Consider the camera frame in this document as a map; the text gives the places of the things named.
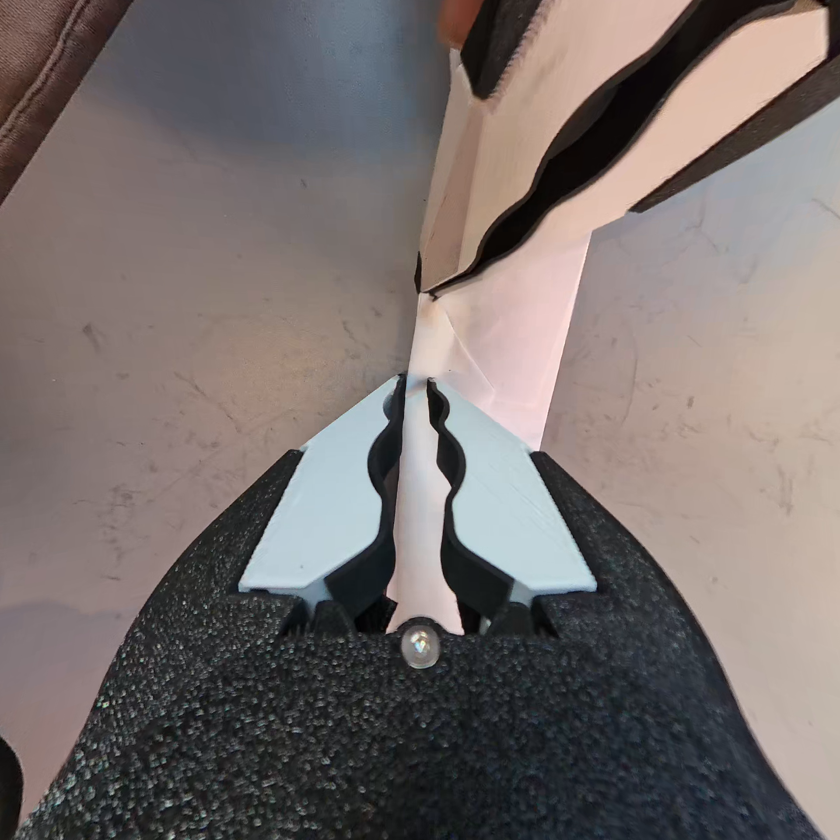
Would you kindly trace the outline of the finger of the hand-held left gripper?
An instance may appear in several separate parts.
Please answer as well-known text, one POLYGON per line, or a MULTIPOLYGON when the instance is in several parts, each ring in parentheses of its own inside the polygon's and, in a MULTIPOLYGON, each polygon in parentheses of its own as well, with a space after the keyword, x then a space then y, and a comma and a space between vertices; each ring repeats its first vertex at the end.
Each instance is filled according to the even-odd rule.
POLYGON ((750 24, 678 84, 661 114, 640 140, 604 176, 547 213, 513 213, 488 237, 490 251, 473 271, 432 289, 433 293, 479 277, 538 235, 552 233, 570 244, 624 214, 641 196, 675 174, 694 155, 732 129, 748 105, 767 102, 794 80, 793 70, 816 65, 816 8, 795 7, 780 23, 750 24))
POLYGON ((500 91, 472 91, 449 51, 444 126, 418 248, 415 283, 430 291, 473 271, 491 232, 527 194, 561 122, 679 14, 676 1, 545 2, 500 91))

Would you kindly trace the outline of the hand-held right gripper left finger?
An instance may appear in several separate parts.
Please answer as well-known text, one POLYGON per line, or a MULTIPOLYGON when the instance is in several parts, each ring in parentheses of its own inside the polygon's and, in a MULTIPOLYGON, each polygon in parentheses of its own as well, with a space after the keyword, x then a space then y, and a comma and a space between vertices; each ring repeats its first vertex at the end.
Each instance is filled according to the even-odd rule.
POLYGON ((239 593, 325 601, 351 619, 395 570, 386 478, 402 453, 406 375, 386 381, 309 439, 238 581, 239 593))

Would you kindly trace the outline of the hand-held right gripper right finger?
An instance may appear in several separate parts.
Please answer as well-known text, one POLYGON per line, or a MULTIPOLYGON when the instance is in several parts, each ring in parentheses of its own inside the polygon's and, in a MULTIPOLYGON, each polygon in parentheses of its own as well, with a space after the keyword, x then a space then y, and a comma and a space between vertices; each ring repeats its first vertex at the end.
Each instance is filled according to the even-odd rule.
POLYGON ((596 592, 534 451, 450 385, 429 379, 427 404, 449 484, 440 561, 464 634, 531 634, 538 598, 596 592))

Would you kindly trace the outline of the white paper sheet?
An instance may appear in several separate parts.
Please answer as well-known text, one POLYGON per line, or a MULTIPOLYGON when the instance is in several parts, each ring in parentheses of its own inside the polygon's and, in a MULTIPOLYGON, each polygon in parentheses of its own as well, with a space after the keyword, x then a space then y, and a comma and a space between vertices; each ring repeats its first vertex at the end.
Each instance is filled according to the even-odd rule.
POLYGON ((395 572, 387 591, 396 602, 389 631, 425 617, 463 632, 440 563, 449 483, 437 466, 427 380, 451 384, 539 449, 590 240, 584 234, 566 245, 552 233, 539 234, 486 277, 418 295, 395 505, 395 572))

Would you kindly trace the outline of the grey desk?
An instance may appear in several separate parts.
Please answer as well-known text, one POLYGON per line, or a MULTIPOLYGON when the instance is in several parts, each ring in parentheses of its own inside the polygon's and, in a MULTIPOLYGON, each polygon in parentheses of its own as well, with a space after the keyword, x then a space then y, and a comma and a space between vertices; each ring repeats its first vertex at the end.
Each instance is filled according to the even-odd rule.
MULTIPOLYGON (((172 563, 407 367, 436 2, 135 2, 2 204, 21 816, 172 563)), ((838 838, 838 102, 593 234, 543 449, 706 629, 838 838)))

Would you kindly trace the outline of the person's left hand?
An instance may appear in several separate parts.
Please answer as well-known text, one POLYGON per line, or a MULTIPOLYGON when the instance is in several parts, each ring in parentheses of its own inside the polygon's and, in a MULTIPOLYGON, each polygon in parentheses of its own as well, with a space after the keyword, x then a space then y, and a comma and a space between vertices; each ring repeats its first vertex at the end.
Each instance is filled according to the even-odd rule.
POLYGON ((461 49, 483 4, 481 0, 442 1, 437 16, 440 42, 447 48, 461 49))

